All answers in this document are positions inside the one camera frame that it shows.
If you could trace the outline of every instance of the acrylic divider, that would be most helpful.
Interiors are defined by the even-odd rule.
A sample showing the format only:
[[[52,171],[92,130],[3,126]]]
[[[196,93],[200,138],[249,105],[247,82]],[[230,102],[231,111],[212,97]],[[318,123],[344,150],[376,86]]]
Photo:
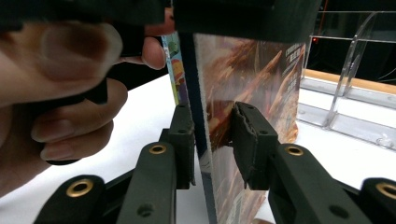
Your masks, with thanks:
[[[393,22],[395,16],[396,12],[321,12],[318,14],[309,44],[315,39],[328,38],[350,41],[350,45],[338,82],[309,76],[309,70],[306,70],[308,59],[306,59],[306,74],[301,82],[302,91],[311,91],[308,94],[318,94],[318,92],[325,94],[328,103],[310,105],[300,102],[298,120],[396,150],[396,126],[362,118],[359,116],[361,111],[357,111],[357,116],[355,116],[340,113],[339,110],[341,101],[341,105],[358,102],[370,110],[376,110],[380,106],[396,111],[396,86],[390,86],[394,88],[394,92],[374,91],[371,88],[354,86],[366,44],[368,42],[396,43],[396,25]]]

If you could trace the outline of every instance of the brown illustrated cover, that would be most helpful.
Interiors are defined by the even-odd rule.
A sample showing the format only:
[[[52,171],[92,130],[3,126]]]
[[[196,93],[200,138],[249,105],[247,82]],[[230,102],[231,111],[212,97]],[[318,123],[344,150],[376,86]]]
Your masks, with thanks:
[[[228,147],[231,111],[235,101],[254,105],[276,129],[281,143],[293,142],[304,45],[215,35],[194,35],[193,41],[202,102],[190,102],[203,104],[207,151],[201,153],[200,163],[211,173],[217,222],[251,223],[264,192],[244,189]],[[181,50],[184,61],[189,52],[183,46]],[[187,80],[189,93],[191,85]]]

